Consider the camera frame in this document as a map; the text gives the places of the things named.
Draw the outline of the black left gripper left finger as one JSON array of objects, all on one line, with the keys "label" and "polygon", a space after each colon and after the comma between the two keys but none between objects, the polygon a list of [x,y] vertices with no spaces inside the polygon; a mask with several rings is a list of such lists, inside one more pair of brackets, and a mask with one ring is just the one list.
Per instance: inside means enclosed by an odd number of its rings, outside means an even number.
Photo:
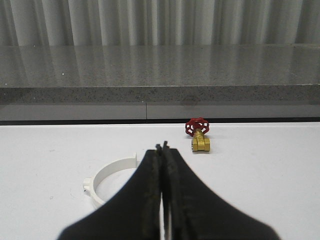
[{"label": "black left gripper left finger", "polygon": [[160,239],[161,154],[147,150],[127,183],[103,206],[65,228],[60,240]]}]

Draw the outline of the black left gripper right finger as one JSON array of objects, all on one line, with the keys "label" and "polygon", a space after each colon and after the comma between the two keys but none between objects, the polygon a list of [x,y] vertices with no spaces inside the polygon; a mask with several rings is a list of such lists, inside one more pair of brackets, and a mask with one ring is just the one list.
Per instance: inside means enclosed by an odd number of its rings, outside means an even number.
[{"label": "black left gripper right finger", "polygon": [[241,212],[210,190],[177,149],[165,143],[161,160],[165,239],[279,239],[270,226]]}]

